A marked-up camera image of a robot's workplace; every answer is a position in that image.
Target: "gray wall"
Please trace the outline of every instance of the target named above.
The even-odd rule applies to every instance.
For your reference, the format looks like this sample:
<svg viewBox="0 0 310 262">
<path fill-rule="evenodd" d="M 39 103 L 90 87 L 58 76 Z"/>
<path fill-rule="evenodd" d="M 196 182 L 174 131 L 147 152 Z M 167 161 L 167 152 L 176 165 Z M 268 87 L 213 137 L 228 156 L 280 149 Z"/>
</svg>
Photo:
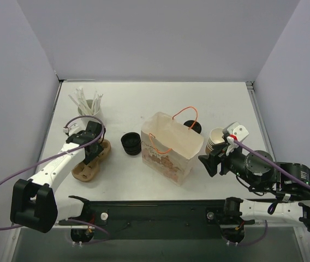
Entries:
<svg viewBox="0 0 310 262">
<path fill-rule="evenodd" d="M 276 158 L 310 167 L 310 0 L 297 6 L 255 91 Z"/>
<path fill-rule="evenodd" d="M 0 0 L 0 180 L 37 161 L 58 81 L 15 0 Z M 0 188 L 0 227 L 11 187 Z M 0 232 L 0 258 L 8 232 Z"/>
<path fill-rule="evenodd" d="M 299 0 L 18 0 L 60 79 L 245 81 Z"/>
</svg>

